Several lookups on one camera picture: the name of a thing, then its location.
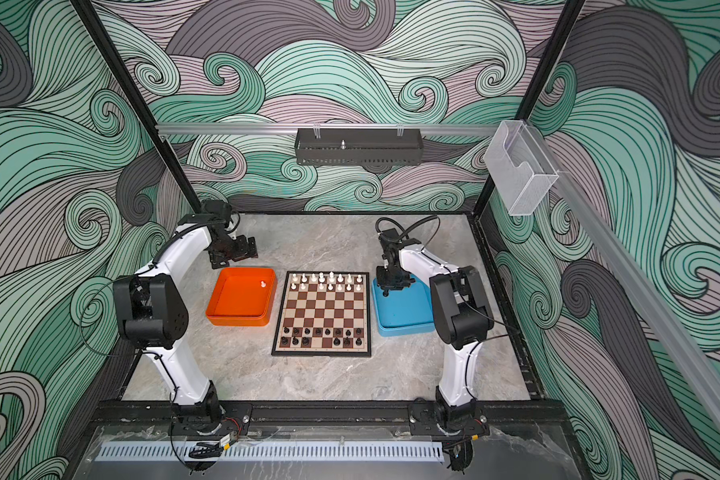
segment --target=wallpaper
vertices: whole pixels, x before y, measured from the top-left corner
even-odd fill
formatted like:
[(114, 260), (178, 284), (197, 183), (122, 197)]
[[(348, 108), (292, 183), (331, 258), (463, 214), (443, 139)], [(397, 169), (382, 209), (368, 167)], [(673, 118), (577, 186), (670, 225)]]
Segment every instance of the wallpaper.
[[(720, 371), (720, 1), (577, 22), (531, 118)], [(720, 478), (720, 433), (553, 189), (485, 219), (549, 396), (595, 478)]]
[(68, 0), (0, 0), (0, 479), (59, 478), (118, 397), (134, 350), (109, 282), (182, 209), (118, 91)]
[[(158, 122), (309, 124), (513, 118), (562, 4), (95, 0)], [(199, 195), (244, 211), (471, 211), (488, 176), (489, 138), (433, 136), (423, 164), (373, 171), (297, 165), (294, 140), (172, 138)]]

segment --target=blue bin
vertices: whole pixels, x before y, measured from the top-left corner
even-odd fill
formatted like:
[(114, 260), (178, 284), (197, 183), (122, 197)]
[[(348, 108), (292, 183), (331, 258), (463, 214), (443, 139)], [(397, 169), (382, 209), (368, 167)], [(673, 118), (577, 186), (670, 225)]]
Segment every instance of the blue bin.
[(416, 281), (403, 290), (390, 290), (384, 296), (373, 281), (374, 309), (381, 336), (409, 335), (434, 331), (432, 294), (429, 285), (413, 275)]

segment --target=orange tray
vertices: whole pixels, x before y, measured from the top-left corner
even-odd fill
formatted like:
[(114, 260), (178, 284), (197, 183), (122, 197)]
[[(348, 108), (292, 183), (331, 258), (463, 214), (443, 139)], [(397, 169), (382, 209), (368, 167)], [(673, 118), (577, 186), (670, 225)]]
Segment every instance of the orange tray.
[(213, 289), (206, 316), (213, 325), (264, 326), (269, 323), (276, 284), (271, 268), (225, 268)]

